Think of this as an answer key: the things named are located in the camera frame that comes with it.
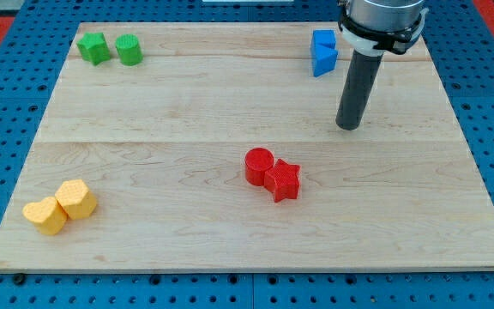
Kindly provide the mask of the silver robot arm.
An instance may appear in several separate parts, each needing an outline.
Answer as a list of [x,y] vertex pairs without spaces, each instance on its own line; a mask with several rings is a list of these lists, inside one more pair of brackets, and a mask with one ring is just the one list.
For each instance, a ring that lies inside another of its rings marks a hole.
[[340,0],[343,39],[367,57],[405,54],[425,27],[425,0]]

